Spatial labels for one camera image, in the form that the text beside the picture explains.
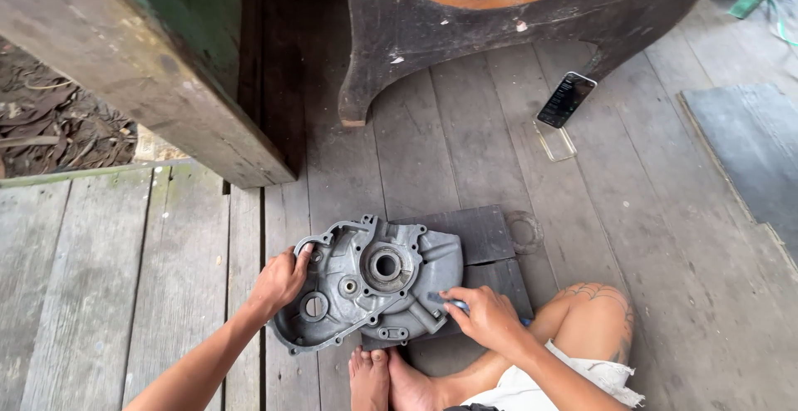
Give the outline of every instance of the dirt ground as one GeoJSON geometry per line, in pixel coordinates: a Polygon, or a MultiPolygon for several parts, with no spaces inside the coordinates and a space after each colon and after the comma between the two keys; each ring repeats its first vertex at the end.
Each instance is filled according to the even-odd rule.
{"type": "Polygon", "coordinates": [[[135,123],[0,37],[0,179],[131,162],[135,123]]]}

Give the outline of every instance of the wooden post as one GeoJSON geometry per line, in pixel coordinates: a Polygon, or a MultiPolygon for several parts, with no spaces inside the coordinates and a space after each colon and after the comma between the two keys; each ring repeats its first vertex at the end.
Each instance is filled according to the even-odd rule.
{"type": "Polygon", "coordinates": [[[0,0],[0,33],[242,188],[293,182],[146,0],[0,0]]]}

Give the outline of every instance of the person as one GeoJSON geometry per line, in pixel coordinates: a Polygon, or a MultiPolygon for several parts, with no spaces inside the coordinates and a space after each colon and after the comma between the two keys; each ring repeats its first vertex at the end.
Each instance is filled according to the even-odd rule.
{"type": "MultiPolygon", "coordinates": [[[[294,247],[271,258],[240,309],[125,410],[205,409],[247,343],[299,293],[312,251],[308,243],[296,259],[294,247]]],[[[366,352],[358,346],[349,360],[352,411],[388,411],[389,404],[395,411],[616,411],[643,399],[625,386],[633,374],[626,365],[633,312],[613,287],[572,285],[541,307],[527,328],[509,299],[487,286],[452,288],[441,296],[468,304],[468,314],[444,307],[488,352],[460,373],[427,377],[396,348],[366,352]]]]}

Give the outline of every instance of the foot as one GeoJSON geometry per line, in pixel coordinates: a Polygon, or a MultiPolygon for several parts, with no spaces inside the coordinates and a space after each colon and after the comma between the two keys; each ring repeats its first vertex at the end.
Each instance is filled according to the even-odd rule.
{"type": "Polygon", "coordinates": [[[430,378],[404,362],[396,347],[389,349],[388,371],[391,381],[391,406],[394,411],[441,411],[460,403],[446,403],[442,389],[430,378]]]}
{"type": "Polygon", "coordinates": [[[388,411],[388,355],[359,345],[349,362],[352,411],[388,411]]]}

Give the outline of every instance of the smartphone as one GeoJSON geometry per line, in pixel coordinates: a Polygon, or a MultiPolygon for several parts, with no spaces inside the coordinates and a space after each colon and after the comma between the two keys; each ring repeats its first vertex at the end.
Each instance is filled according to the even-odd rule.
{"type": "Polygon", "coordinates": [[[569,71],[538,114],[538,120],[554,128],[562,128],[596,85],[598,83],[593,79],[569,71]]]}

